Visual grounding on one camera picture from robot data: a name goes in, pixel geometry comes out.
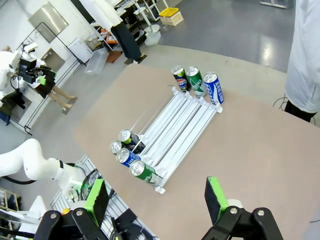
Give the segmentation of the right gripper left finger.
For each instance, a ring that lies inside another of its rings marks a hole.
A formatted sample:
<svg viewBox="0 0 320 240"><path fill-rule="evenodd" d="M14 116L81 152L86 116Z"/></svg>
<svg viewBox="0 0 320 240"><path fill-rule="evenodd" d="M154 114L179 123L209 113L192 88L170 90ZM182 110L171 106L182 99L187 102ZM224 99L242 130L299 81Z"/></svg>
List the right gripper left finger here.
<svg viewBox="0 0 320 240"><path fill-rule="evenodd" d="M109 199L105 180L97 179L83 207L47 211L33 240L109 240L101 229Z"/></svg>

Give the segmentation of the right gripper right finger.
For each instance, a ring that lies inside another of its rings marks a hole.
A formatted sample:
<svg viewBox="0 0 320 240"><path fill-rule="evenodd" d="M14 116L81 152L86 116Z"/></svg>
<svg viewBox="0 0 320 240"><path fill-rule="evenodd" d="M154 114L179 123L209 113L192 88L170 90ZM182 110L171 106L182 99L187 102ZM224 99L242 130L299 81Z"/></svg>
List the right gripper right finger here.
<svg viewBox="0 0 320 240"><path fill-rule="evenodd" d="M268 208L248 212L239 201L229 203L216 177L206 178L204 198L212 227L201 240L284 240Z"/></svg>

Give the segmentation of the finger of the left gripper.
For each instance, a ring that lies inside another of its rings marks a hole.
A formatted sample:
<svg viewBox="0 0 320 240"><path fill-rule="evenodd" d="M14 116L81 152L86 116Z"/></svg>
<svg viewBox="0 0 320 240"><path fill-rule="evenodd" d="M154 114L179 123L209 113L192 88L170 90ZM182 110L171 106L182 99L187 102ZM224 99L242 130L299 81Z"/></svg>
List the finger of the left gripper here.
<svg viewBox="0 0 320 240"><path fill-rule="evenodd" d="M40 75L36 78L31 79L31 83L29 85L45 85L46 84L46 76L45 75Z"/></svg>
<svg viewBox="0 0 320 240"><path fill-rule="evenodd" d="M56 73L48 66L41 65L39 67L35 67L32 70L33 74L37 77L39 76L49 76L49 77L55 77Z"/></svg>

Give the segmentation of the green Chilsung cider can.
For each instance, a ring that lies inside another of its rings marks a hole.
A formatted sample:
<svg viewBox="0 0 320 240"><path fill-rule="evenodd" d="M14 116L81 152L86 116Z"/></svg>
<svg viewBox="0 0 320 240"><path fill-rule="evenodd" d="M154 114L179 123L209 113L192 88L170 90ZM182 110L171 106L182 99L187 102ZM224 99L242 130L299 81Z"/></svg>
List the green Chilsung cider can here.
<svg viewBox="0 0 320 240"><path fill-rule="evenodd" d="M207 88L203 82L202 75L200 73L200 70L196 66L190 66L186 72L185 75L187 77L187 80L191 84L191 87L194 91L194 93L197 96L204 97L207 94Z"/></svg>
<svg viewBox="0 0 320 240"><path fill-rule="evenodd" d="M149 166L140 159L134 160L130 164L129 172L134 177L148 184L159 185L163 180L152 166Z"/></svg>

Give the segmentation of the person in black skirt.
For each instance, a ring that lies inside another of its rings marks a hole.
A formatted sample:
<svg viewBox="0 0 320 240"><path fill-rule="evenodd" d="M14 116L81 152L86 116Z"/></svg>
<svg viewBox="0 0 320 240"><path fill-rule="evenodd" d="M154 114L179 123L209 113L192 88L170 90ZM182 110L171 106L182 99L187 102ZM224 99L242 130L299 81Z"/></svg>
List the person in black skirt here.
<svg viewBox="0 0 320 240"><path fill-rule="evenodd" d="M45 76L46 84L31 84L30 86L43 98L45 99L49 96L54 102L57 102L63 110L72 108L72 104L66 103L57 95L64 97L66 100L75 99L76 96L68 95L64 91L62 91L55 82L56 76Z"/></svg>

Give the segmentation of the person in black trousers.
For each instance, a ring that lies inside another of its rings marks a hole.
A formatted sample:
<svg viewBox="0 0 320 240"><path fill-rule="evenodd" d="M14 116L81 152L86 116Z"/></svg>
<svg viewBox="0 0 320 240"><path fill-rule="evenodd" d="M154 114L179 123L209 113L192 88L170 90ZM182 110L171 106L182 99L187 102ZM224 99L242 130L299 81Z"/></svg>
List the person in black trousers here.
<svg viewBox="0 0 320 240"><path fill-rule="evenodd" d="M133 63L141 63L146 55L142 54L140 47L135 41L132 33L128 30L123 22L111 28L111 32L120 44L125 57Z"/></svg>

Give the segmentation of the person in white hoodie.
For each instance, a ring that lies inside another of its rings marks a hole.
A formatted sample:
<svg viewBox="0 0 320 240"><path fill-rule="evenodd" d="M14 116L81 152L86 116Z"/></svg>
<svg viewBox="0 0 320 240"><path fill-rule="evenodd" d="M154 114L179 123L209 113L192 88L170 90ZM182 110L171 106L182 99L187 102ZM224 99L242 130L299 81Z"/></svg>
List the person in white hoodie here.
<svg viewBox="0 0 320 240"><path fill-rule="evenodd" d="M284 111L306 122L320 112L320 0L296 0Z"/></svg>

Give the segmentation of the white low cabinet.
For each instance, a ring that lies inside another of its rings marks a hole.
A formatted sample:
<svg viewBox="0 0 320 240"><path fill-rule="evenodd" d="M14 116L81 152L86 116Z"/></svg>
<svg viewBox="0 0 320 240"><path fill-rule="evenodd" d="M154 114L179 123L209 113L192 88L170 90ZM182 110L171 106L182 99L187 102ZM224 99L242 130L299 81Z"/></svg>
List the white low cabinet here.
<svg viewBox="0 0 320 240"><path fill-rule="evenodd" d="M79 37L76 37L69 45L68 48L83 62L88 62L93 51L90 47Z"/></svg>

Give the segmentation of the blue Pocari Sweat can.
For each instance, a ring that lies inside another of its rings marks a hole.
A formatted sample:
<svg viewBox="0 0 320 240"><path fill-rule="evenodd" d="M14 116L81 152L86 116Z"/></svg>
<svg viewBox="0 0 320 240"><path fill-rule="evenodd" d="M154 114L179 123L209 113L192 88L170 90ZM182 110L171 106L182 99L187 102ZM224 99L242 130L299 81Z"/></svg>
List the blue Pocari Sweat can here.
<svg viewBox="0 0 320 240"><path fill-rule="evenodd" d="M140 160L141 157L133 152L131 152L130 150L128 150L127 148L122 148L117 154L116 154L116 160L126 166L126 167L130 167L131 163L135 160Z"/></svg>
<svg viewBox="0 0 320 240"><path fill-rule="evenodd" d="M222 104L224 95L220 85L219 77L215 72L209 71L203 76L203 82L213 104Z"/></svg>

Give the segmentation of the brown cardboard sheet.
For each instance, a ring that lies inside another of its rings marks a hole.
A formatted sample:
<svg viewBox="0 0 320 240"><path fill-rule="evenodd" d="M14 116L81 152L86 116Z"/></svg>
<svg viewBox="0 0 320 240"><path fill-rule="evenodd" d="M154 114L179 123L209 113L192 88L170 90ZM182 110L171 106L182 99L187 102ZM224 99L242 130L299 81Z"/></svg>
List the brown cardboard sheet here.
<svg viewBox="0 0 320 240"><path fill-rule="evenodd" d="M122 51L108 51L108 56L106 59L107 63L114 63L121 55Z"/></svg>

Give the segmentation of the white tower air conditioner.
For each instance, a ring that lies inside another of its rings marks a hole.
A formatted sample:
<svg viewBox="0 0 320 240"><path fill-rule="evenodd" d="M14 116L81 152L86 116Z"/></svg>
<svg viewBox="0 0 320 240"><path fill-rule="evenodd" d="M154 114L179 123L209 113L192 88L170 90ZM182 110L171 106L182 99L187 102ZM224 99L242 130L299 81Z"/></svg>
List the white tower air conditioner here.
<svg viewBox="0 0 320 240"><path fill-rule="evenodd" d="M79 0L93 19L104 29L111 30L123 20L116 10L105 0Z"/></svg>

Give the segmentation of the white sloped can dispenser rack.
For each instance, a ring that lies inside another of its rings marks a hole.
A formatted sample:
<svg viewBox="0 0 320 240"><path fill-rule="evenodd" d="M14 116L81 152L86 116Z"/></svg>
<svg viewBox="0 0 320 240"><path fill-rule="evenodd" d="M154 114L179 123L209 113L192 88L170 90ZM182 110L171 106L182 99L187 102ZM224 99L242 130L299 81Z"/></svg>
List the white sloped can dispenser rack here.
<svg viewBox="0 0 320 240"><path fill-rule="evenodd" d="M152 186L160 194L213 117L223 111L219 103L212 104L203 97L175 87L172 92L171 100L161 104L138 134L145 144L141 159L155 169L157 177Z"/></svg>

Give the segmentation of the white round base stand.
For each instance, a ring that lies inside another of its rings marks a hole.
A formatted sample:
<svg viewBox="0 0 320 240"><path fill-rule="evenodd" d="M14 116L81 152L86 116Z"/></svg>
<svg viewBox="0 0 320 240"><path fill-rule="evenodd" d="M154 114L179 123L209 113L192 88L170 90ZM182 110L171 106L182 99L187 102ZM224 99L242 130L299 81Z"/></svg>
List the white round base stand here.
<svg viewBox="0 0 320 240"><path fill-rule="evenodd" d="M160 26L158 24L151 24L149 19L147 18L147 15L146 15L146 8L145 7L142 7L140 9L140 13L144 19L144 21L147 23L147 27L144 29L144 31L146 33L157 33L160 31Z"/></svg>

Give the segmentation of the white plastic crate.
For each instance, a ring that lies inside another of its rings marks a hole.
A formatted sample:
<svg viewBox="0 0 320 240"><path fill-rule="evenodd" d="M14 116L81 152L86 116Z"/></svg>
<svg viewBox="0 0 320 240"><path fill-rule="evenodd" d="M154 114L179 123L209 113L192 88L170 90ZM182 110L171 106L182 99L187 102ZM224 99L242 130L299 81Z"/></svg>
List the white plastic crate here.
<svg viewBox="0 0 320 240"><path fill-rule="evenodd" d="M177 12L176 14L174 14L171 17L163 17L163 16L161 16L160 20L164 25L168 25L168 26L173 26L174 27L174 26L178 25L179 23L181 23L184 20L184 18L182 16L181 12L179 11L179 12Z"/></svg>

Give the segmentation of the grey metal wall panel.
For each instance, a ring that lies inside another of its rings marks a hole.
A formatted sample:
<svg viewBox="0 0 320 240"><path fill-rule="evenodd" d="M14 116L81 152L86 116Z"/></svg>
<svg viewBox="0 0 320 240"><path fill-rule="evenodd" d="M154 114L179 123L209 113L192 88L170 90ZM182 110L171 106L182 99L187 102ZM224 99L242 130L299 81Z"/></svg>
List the grey metal wall panel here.
<svg viewBox="0 0 320 240"><path fill-rule="evenodd" d="M51 43L69 26L49 1L31 15L28 20L48 43Z"/></svg>

